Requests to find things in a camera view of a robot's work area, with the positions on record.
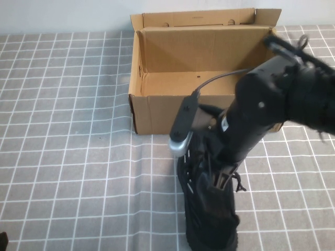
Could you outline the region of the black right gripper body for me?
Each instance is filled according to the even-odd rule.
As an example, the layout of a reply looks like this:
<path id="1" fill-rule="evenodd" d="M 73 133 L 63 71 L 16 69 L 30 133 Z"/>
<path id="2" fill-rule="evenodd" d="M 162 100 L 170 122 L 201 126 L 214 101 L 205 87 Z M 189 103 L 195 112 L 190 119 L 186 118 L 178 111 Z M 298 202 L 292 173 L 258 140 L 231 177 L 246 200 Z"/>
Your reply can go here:
<path id="1" fill-rule="evenodd" d="M 195 170 L 236 170 L 274 125 L 259 124 L 239 104 L 231 104 L 227 109 L 200 104 L 198 111 L 215 124 L 211 125 L 204 116 L 195 117 L 203 124 L 194 131 Z"/>

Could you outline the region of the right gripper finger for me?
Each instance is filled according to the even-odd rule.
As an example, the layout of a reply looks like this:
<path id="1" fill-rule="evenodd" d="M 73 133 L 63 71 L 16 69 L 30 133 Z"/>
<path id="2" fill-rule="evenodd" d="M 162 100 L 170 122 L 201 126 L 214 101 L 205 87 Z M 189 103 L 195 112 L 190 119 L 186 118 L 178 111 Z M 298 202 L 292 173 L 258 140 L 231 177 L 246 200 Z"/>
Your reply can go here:
<path id="1" fill-rule="evenodd" d="M 238 163 L 229 163 L 225 162 L 224 164 L 224 177 L 225 177 L 225 185 L 232 179 L 238 179 L 237 174 Z"/>
<path id="2" fill-rule="evenodd" d="M 209 172 L 211 185 L 217 189 L 224 189 L 226 186 L 226 173 L 223 170 L 211 170 Z"/>

